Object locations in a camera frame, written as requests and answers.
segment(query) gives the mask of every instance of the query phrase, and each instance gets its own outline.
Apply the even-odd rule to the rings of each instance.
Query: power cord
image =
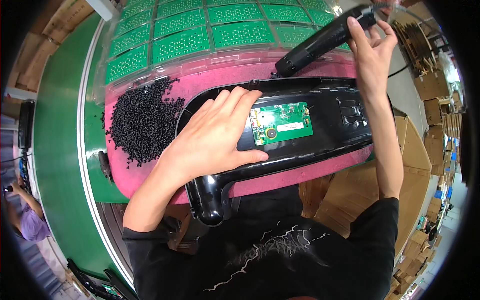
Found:
[[[23,158],[23,157],[25,157],[25,156],[19,156],[19,157],[14,158],[14,159],[9,159],[9,160],[5,160],[5,161],[0,161],[0,164],[8,163],[8,162],[11,162],[11,161],[15,161],[15,160],[20,159],[20,158]]]
[[[410,63],[408,63],[408,64],[407,64],[405,67],[403,67],[403,68],[401,68],[400,70],[398,70],[397,72],[395,72],[395,73],[393,73],[393,74],[390,74],[390,75],[388,75],[388,78],[390,78],[390,77],[393,77],[393,76],[397,75],[398,73],[400,73],[400,72],[404,71],[404,70],[405,70],[406,68],[408,68],[410,65],[412,65],[412,63],[411,63],[411,62],[410,62]]]

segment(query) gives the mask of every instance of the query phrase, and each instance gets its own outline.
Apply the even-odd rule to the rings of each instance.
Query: green conveyor belt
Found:
[[[100,17],[94,13],[49,59],[38,92],[33,147],[45,215],[58,245],[65,257],[72,258],[80,269],[105,278],[104,269],[111,268],[117,273],[118,270],[100,238],[86,201],[76,135],[80,80],[99,21]],[[98,43],[95,64],[100,54]],[[85,147],[90,181],[96,199],[125,202],[115,185],[110,185],[102,176],[96,162],[96,153],[106,146],[100,121],[102,108],[91,101],[94,73],[95,65],[92,64],[85,106]]]

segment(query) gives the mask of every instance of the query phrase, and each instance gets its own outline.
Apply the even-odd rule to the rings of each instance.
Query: left hand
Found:
[[[156,168],[171,170],[178,186],[204,175],[212,175],[268,159],[260,150],[238,151],[252,105],[262,92],[236,87],[207,100],[192,116],[175,140],[163,151]]]
[[[18,183],[14,181],[14,182],[12,182],[11,186],[12,186],[12,188],[13,188],[12,194],[18,195],[18,193],[19,193],[20,190],[22,189],[22,188],[20,187],[20,185],[18,185]]]

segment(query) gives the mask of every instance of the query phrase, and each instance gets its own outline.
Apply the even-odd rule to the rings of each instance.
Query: electronic component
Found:
[[[253,108],[250,121],[257,146],[313,135],[306,102]]]

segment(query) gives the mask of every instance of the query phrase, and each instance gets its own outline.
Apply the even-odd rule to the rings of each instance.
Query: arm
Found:
[[[237,151],[250,109],[261,95],[236,87],[232,92],[223,90],[215,101],[206,101],[130,199],[123,226],[137,232],[152,231],[173,194],[187,182],[267,160],[267,153],[260,150]]]
[[[349,17],[348,28],[352,35],[349,45],[355,56],[357,84],[372,131],[380,198],[398,199],[403,183],[403,162],[387,98],[388,69],[397,38],[387,22],[378,21],[377,24],[385,31],[385,39],[380,38],[375,27],[369,30],[371,38],[368,39],[358,21]]]
[[[30,208],[36,213],[36,215],[42,219],[43,218],[43,210],[42,210],[42,206],[40,205],[40,203],[37,202],[37,200],[35,200],[34,197],[32,197],[32,195],[30,195],[29,193],[27,193],[24,189],[22,189],[18,183],[16,182],[13,182],[12,183],[12,188],[13,188],[13,194],[15,195],[20,195],[20,197],[22,199],[25,200],[25,202],[27,202],[27,204],[30,206]]]

